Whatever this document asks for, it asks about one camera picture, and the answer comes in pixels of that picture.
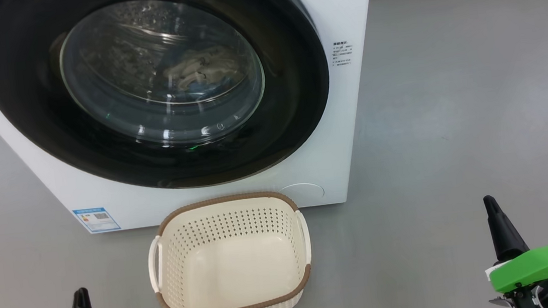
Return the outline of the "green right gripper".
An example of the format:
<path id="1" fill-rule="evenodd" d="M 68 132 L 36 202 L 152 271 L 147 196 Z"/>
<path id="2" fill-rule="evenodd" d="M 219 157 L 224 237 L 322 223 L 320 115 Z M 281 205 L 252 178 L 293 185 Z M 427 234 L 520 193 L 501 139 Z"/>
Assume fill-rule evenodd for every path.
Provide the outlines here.
<path id="1" fill-rule="evenodd" d="M 494 197 L 485 196 L 496 261 L 503 262 L 486 271 L 493 290 L 511 301 L 512 308 L 539 308 L 533 285 L 548 279 L 548 245 L 530 250 L 512 221 Z"/>

